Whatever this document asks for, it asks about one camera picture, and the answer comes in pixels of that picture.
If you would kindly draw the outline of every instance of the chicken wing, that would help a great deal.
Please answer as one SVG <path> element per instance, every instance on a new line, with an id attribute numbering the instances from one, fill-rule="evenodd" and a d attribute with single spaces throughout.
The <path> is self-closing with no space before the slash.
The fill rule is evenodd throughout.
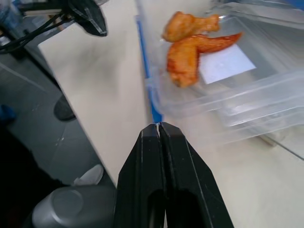
<path id="1" fill-rule="evenodd" d="M 166 25 L 162 37 L 168 42 L 176 42 L 203 31 L 218 31 L 218 22 L 219 16 L 216 14 L 208 18 L 196 18 L 191 14 L 176 12 Z"/>
<path id="2" fill-rule="evenodd" d="M 200 53 L 211 53 L 233 45 L 242 33 L 231 36 L 208 38 L 193 35 L 171 45 L 167 54 L 167 71 L 171 80 L 179 87 L 187 87 L 199 80 Z"/>

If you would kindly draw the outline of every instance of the table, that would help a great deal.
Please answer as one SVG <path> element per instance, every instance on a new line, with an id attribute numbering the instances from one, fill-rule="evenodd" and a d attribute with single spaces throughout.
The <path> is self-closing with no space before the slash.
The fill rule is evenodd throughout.
<path id="1" fill-rule="evenodd" d="M 152 120 L 133 0 L 103 6 L 109 36 L 96 38 L 72 25 L 40 44 L 78 121 L 114 183 L 142 128 Z M 182 129 L 213 171 L 236 228 L 301 228 L 304 163 L 259 138 L 202 145 L 200 115 L 167 121 Z"/>

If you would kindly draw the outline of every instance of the white shoe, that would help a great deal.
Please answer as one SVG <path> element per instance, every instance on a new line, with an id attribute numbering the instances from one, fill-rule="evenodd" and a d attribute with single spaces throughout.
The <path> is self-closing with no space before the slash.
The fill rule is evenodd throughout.
<path id="1" fill-rule="evenodd" d="M 97 185 L 104 175 L 104 168 L 98 164 L 87 171 L 81 178 L 76 178 L 74 186 Z"/>

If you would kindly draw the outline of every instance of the gray floor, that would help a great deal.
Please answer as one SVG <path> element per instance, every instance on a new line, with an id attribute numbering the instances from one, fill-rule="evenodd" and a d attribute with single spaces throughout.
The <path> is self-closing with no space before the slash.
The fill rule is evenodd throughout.
<path id="1" fill-rule="evenodd" d="M 71 184 L 100 164 L 79 122 L 60 122 L 54 117 L 53 108 L 61 92 L 40 70 L 28 59 L 16 61 L 11 55 L 1 55 L 0 62 L 45 89 L 0 67 L 0 104 L 9 105 L 18 115 L 8 129 L 32 150 L 38 165 L 53 178 Z M 112 184 L 107 175 L 103 181 Z"/>

